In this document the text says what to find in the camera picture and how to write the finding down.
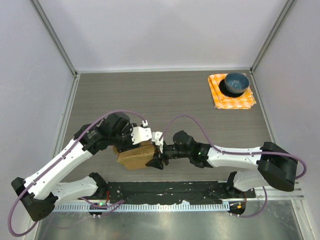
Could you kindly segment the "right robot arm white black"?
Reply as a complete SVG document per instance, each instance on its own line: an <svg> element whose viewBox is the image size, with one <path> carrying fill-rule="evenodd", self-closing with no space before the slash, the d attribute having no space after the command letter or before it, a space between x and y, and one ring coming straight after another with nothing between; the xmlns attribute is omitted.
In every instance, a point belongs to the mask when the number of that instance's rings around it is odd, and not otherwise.
<svg viewBox="0 0 320 240"><path fill-rule="evenodd" d="M224 148L197 142L181 130L173 135L173 143L166 144L160 132L153 134L155 152L147 167L162 170L169 160L187 158L195 167L240 168L230 173L225 186L233 198L254 188L270 186L283 192L295 189L298 161L273 142L253 148Z"/></svg>

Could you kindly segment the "brown cardboard express box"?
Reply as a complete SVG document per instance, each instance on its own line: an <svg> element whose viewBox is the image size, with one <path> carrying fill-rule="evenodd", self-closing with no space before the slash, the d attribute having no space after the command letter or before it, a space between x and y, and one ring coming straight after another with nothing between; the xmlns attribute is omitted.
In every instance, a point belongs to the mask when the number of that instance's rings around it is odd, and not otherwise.
<svg viewBox="0 0 320 240"><path fill-rule="evenodd" d="M117 156L117 162L127 170L146 168L146 164L153 159L155 153L155 147L147 142L143 142L140 147L124 152L118 152L115 146L112 149Z"/></svg>

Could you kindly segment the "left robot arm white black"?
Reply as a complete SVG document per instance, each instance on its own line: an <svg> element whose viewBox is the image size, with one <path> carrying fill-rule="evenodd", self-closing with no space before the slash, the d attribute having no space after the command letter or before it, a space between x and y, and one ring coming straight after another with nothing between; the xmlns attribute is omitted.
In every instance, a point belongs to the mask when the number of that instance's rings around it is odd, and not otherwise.
<svg viewBox="0 0 320 240"><path fill-rule="evenodd" d="M115 112L95 124L85 124L67 146L43 168L23 179L15 178L11 186L34 222L46 218L56 206L81 197L102 199L108 184L97 172L73 181L62 182L74 168L109 146L120 148L132 144L136 123L123 112Z"/></svg>

